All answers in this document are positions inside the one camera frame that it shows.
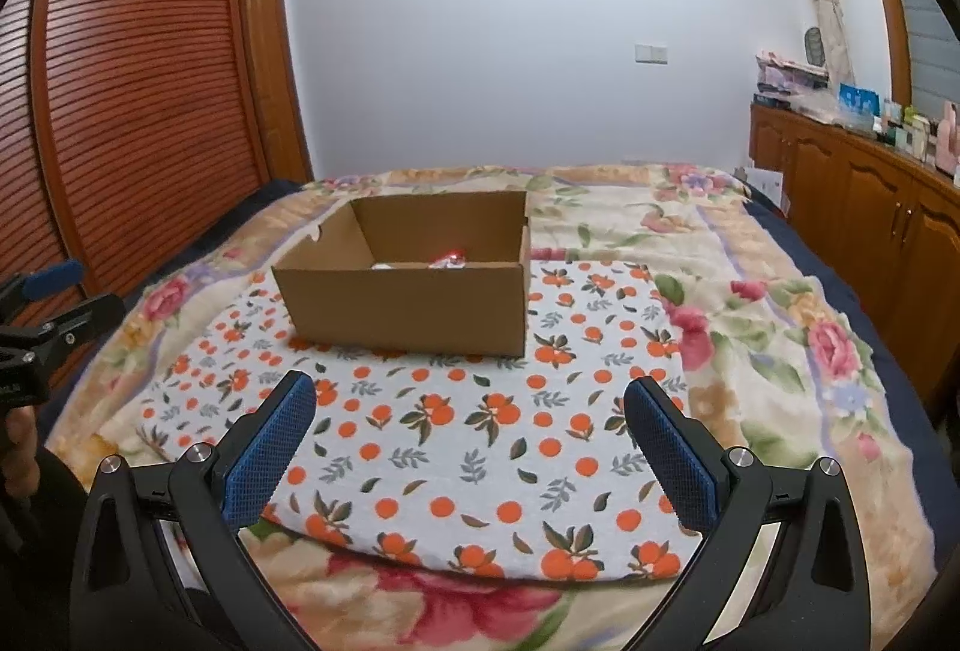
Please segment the person's left hand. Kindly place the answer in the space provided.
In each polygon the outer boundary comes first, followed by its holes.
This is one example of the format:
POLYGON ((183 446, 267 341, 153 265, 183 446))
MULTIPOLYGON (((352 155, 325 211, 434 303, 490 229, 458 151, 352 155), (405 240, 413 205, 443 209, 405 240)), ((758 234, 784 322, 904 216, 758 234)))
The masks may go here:
POLYGON ((3 422, 8 446, 2 454, 5 490, 13 500, 27 500, 37 492, 41 468, 37 464, 37 424, 34 407, 10 410, 3 422))

